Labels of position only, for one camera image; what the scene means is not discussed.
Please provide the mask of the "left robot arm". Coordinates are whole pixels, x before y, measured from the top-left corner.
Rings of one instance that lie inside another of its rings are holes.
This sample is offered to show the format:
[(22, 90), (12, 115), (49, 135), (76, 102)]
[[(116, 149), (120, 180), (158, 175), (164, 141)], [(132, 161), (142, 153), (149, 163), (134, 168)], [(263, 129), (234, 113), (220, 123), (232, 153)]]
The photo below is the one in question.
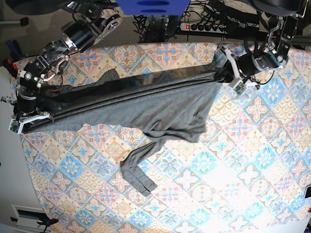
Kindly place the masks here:
[(276, 17), (276, 23), (270, 25), (260, 18), (268, 32), (266, 41), (259, 45), (256, 39), (244, 39), (246, 53), (240, 57), (234, 57), (229, 48), (221, 48), (227, 61), (214, 79), (220, 83), (228, 83), (239, 95), (248, 86), (260, 85), (254, 77), (256, 74), (287, 64), (298, 20), (304, 18), (309, 4), (307, 0), (248, 0), (246, 3), (256, 9), (259, 17), (262, 13)]

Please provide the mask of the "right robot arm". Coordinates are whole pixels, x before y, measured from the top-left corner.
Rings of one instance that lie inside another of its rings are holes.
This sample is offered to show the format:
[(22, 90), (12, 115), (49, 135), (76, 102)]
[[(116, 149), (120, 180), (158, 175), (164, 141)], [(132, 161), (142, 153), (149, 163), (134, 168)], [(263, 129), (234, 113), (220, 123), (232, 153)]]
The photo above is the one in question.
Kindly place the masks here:
[(37, 120), (50, 119), (50, 111), (40, 106), (39, 96), (46, 91), (57, 92), (61, 85), (47, 87), (47, 82), (63, 76), (63, 69), (76, 52), (84, 52), (114, 31), (122, 21), (118, 7), (110, 0), (7, 0), (6, 4), (21, 15), (43, 15), (63, 9), (73, 20), (62, 27), (62, 37), (41, 48), (32, 63), (19, 69), (12, 60), (3, 61), (11, 77), (15, 78), (16, 98), (2, 97), (14, 113), (9, 130), (21, 134)]

